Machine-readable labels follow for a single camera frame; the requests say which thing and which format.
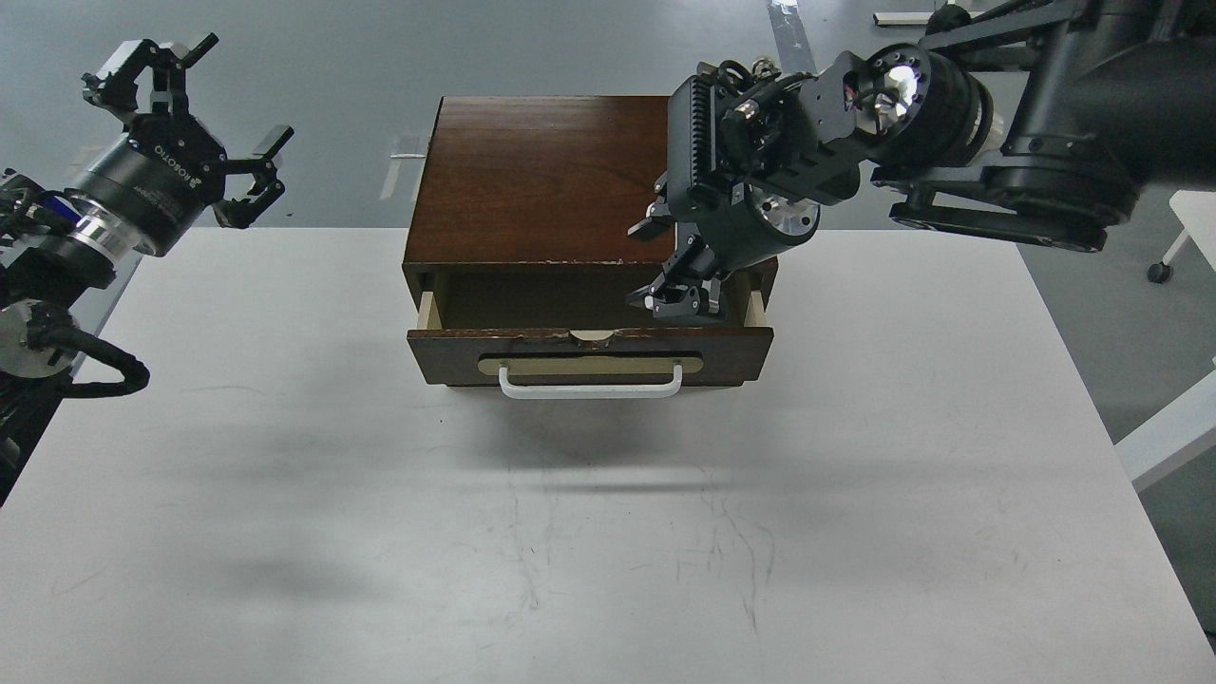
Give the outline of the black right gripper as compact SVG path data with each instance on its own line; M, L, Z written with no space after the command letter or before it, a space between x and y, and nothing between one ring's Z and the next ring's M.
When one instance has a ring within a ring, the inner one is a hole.
M786 200L730 175L713 175L699 187L663 175L655 191L659 198L627 229L627 239L672 231L676 251L655 281L626 295L626 303L652 312L655 320L726 321L724 284L732 271L807 242L818 228L814 200Z

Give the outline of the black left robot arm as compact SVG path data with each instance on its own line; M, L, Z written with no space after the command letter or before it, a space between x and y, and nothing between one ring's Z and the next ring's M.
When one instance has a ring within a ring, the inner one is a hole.
M206 208L244 230L285 194L276 156L291 127L233 157L190 112L187 72L216 43L122 43L81 78L84 100L122 122L116 142L62 190L2 173L2 235L17 247L1 284L4 494L62 400L130 396L150 382L143 361L78 321L78 299L108 288L129 253L167 256Z

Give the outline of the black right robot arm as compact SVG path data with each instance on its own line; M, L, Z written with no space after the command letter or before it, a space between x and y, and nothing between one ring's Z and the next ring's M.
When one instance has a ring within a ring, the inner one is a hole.
M1144 187L1214 189L1214 58L1211 1L1007 1L818 73L699 65L629 232L674 252L627 303L721 323L727 277L812 239L865 162L899 224L1099 252Z

